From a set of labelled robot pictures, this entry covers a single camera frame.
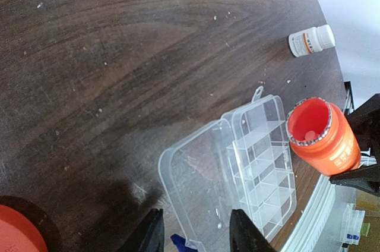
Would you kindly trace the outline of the orange bottle cap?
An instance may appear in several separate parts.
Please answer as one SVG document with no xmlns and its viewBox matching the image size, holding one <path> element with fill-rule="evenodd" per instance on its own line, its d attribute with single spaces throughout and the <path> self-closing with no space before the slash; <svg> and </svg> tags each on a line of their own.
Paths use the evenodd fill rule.
<svg viewBox="0 0 380 252">
<path fill-rule="evenodd" d="M 48 248 L 38 229 L 24 215 L 1 205 L 1 251 L 43 252 Z"/>
</svg>

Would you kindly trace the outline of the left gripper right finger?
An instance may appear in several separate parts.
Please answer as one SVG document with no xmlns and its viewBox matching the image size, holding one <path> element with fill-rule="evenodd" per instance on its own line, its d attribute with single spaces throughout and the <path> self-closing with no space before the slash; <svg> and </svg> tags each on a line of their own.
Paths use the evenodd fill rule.
<svg viewBox="0 0 380 252">
<path fill-rule="evenodd" d="M 276 252 L 242 209 L 233 209 L 230 216 L 231 252 Z"/>
</svg>

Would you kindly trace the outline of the clear plastic pill organizer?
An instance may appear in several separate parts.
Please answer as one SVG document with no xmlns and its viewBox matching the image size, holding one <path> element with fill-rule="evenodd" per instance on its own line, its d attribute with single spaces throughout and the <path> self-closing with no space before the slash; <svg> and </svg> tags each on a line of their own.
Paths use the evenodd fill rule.
<svg viewBox="0 0 380 252">
<path fill-rule="evenodd" d="M 227 251 L 241 209 L 267 241 L 293 214 L 295 176 L 280 97 L 263 95 L 171 145 L 158 172 L 182 229 L 179 249 Z"/>
</svg>

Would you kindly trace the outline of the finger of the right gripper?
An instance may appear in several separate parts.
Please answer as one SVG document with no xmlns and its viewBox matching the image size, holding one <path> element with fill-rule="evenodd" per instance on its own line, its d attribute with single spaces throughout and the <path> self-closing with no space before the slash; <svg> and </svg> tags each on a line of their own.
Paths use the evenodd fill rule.
<svg viewBox="0 0 380 252">
<path fill-rule="evenodd" d="M 347 120 L 361 151 L 379 157 L 379 93 L 348 115 Z"/>
<path fill-rule="evenodd" d="M 355 188 L 379 196 L 379 165 L 361 166 L 358 169 L 330 176 L 330 183 Z"/>
</svg>

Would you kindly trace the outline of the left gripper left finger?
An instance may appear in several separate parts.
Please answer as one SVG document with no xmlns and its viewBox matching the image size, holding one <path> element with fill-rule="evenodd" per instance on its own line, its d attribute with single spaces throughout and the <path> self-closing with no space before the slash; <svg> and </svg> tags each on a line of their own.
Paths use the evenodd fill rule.
<svg viewBox="0 0 380 252">
<path fill-rule="evenodd" d="M 164 251 L 163 209 L 151 209 L 118 252 Z"/>
</svg>

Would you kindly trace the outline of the orange pill bottle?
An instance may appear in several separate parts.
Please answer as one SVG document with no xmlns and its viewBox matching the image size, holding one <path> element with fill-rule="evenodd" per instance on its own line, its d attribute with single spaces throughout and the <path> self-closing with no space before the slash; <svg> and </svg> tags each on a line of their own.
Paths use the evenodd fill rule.
<svg viewBox="0 0 380 252">
<path fill-rule="evenodd" d="M 327 177 L 360 165 L 360 147 L 347 118 L 320 97 L 303 99 L 289 112 L 286 132 L 292 150 Z"/>
</svg>

